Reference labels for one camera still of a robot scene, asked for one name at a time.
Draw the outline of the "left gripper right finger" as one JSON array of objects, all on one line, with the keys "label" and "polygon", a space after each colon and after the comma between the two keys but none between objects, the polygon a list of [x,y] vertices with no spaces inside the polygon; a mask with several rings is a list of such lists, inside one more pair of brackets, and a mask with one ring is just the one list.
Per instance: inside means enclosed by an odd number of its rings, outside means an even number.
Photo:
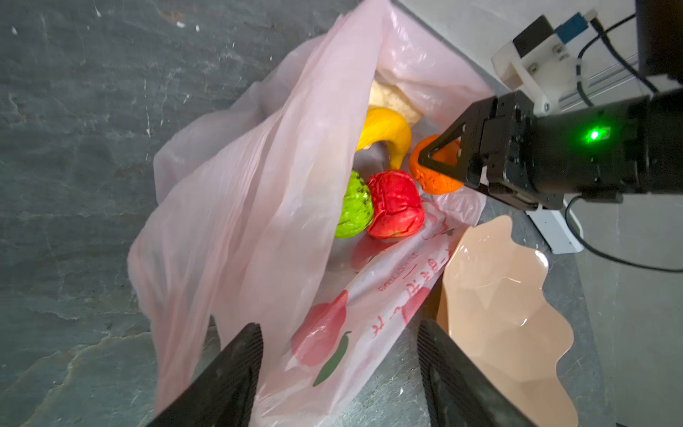
[{"label": "left gripper right finger", "polygon": [[417,352],[432,426],[534,424],[494,387],[436,321],[421,322]]}]

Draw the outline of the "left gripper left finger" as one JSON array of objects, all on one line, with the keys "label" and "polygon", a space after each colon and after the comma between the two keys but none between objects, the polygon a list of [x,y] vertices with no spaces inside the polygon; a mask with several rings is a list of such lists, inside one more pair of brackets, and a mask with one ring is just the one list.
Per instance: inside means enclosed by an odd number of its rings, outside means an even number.
[{"label": "left gripper left finger", "polygon": [[263,361],[261,326],[247,324],[151,426],[247,426]]}]

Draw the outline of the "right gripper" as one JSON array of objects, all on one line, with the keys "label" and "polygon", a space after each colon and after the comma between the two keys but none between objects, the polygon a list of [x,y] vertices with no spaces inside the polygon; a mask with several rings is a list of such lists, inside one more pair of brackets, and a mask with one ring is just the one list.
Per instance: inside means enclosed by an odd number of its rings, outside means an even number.
[{"label": "right gripper", "polygon": [[598,203],[679,195],[682,92],[546,117],[521,92],[490,97],[422,149],[418,164],[520,210],[559,210],[569,194]]}]

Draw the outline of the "orange fake tangerine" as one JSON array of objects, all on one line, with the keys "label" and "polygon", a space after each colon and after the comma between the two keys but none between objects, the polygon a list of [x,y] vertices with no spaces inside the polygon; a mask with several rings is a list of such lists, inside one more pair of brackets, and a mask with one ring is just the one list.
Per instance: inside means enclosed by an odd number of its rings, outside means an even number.
[{"label": "orange fake tangerine", "polygon": [[[408,162],[410,174],[421,185],[423,191],[435,196],[455,192],[464,186],[464,184],[460,181],[445,176],[444,174],[432,171],[419,164],[418,160],[420,152],[427,148],[432,142],[437,140],[437,138],[439,138],[439,135],[432,135],[417,144]],[[448,146],[444,147],[444,149],[437,152],[434,155],[434,158],[437,161],[447,163],[448,165],[456,165],[457,154],[459,150],[460,140],[455,140],[454,142],[448,144]]]}]

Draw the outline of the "red fake strawberry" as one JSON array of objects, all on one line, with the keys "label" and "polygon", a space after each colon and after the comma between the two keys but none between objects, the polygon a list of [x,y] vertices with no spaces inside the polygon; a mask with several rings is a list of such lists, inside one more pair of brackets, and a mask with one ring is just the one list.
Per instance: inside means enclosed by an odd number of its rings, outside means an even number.
[{"label": "red fake strawberry", "polygon": [[375,215],[367,228],[373,238],[407,238],[418,233],[425,220],[423,201],[412,176],[402,170],[389,170],[370,176]]}]

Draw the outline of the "pink scalloped bowl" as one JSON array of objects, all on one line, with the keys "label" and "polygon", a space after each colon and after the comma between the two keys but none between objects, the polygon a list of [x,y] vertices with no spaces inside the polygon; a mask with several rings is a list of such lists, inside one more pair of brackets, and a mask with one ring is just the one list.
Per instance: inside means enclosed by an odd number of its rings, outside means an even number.
[{"label": "pink scalloped bowl", "polygon": [[576,426],[558,361],[571,325],[544,298],[549,263],[512,240],[502,215],[465,231],[443,274],[437,322],[503,397],[537,426]]}]

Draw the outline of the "beige fake fruit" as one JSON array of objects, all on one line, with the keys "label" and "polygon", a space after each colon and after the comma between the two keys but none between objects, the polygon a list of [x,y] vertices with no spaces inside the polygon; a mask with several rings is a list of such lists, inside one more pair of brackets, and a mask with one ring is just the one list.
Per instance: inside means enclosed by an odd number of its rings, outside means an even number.
[{"label": "beige fake fruit", "polygon": [[393,110],[402,115],[411,127],[415,126],[423,118],[423,114],[412,105],[411,101],[398,87],[385,85],[377,80],[372,82],[368,106]]}]

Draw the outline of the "green fake fruit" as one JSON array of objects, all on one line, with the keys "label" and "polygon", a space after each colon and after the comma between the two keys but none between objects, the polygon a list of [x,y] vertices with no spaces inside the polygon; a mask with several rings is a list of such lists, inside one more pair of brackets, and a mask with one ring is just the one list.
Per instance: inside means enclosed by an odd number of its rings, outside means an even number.
[{"label": "green fake fruit", "polygon": [[370,188],[357,171],[351,171],[343,209],[334,237],[352,238],[363,232],[375,217]]}]

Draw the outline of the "pink plastic bag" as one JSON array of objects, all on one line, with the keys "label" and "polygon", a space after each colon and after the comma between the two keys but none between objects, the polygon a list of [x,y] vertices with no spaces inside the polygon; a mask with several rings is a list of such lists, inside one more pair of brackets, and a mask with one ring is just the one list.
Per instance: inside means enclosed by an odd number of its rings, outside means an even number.
[{"label": "pink plastic bag", "polygon": [[181,129],[154,159],[158,207],[128,254],[151,323],[156,409],[189,386],[210,322],[227,344],[263,331],[254,426],[331,426],[356,398],[486,204],[471,190],[428,199],[412,237],[334,238],[374,78],[441,133],[492,88],[387,1],[366,1],[288,53],[228,110]]}]

